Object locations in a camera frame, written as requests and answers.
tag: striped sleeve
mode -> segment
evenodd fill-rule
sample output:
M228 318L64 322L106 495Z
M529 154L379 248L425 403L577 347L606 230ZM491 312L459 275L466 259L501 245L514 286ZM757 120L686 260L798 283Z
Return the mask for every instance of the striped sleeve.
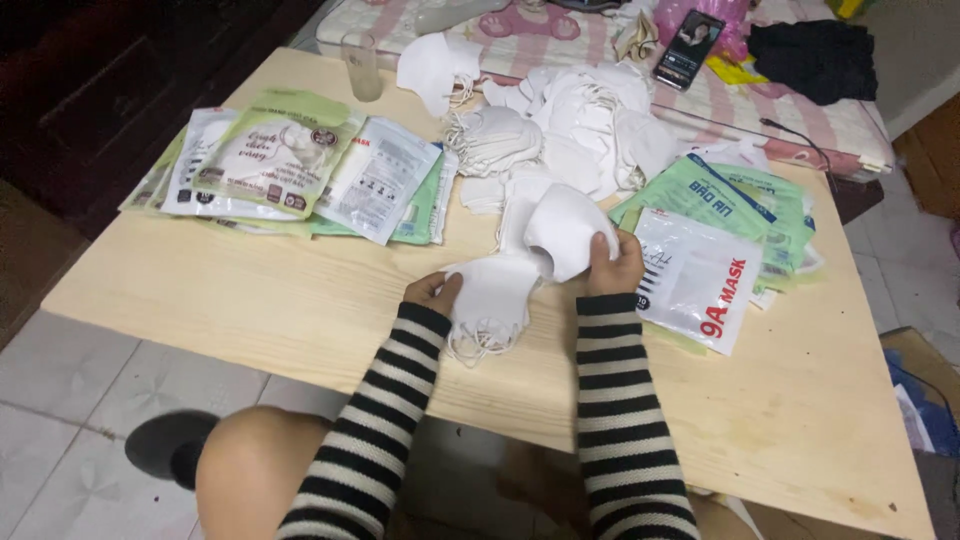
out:
M577 446L597 540L699 540L636 294L577 299Z
M440 313L400 304L390 337L317 451L277 540L383 538L449 331Z

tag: phone screen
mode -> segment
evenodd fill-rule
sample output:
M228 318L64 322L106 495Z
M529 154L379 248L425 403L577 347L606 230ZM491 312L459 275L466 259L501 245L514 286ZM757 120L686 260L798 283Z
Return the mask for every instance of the phone screen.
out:
M726 24L705 13L690 10L654 68L657 79L680 90L689 88Z

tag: wooden table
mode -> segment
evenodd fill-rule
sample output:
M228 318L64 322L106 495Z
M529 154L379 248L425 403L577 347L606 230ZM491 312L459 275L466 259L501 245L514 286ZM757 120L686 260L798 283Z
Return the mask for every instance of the wooden table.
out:
M428 140L441 124L383 72L383 97L357 103L340 61L279 49L225 103L267 86L308 88L389 116ZM731 357L647 339L660 399L688 482L867 530L933 538L876 330L822 174L775 172L816 197L813 243L825 281L751 308ZM352 392L386 337L407 283L486 255L498 216L451 199L444 246L387 248L359 238L215 231L121 215L43 307L123 333ZM531 326L503 356L469 370L447 355L427 412L572 451L570 361L580 282L530 301Z

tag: drinking glass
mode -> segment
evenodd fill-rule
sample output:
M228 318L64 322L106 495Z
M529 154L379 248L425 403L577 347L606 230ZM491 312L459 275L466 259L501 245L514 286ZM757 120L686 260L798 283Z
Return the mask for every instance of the drinking glass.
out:
M383 84L376 69L376 38L351 31L340 40L340 55L347 63L353 97L365 103L380 99Z

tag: human hand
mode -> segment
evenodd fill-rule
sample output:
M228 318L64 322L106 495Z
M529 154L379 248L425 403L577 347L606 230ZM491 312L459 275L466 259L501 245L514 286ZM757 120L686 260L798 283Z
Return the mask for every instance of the human hand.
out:
M446 318L450 318L453 311L453 301L460 294L460 287L464 286L464 277L460 274L445 278L446 272L434 272L429 276L407 285L403 293L403 302L419 304L429 307ZM440 287L444 289L435 294Z
M620 258L610 260L610 246L603 233L590 240L590 277L587 279L587 296L602 296L636 292L646 272L643 253L636 236L616 230L620 241Z

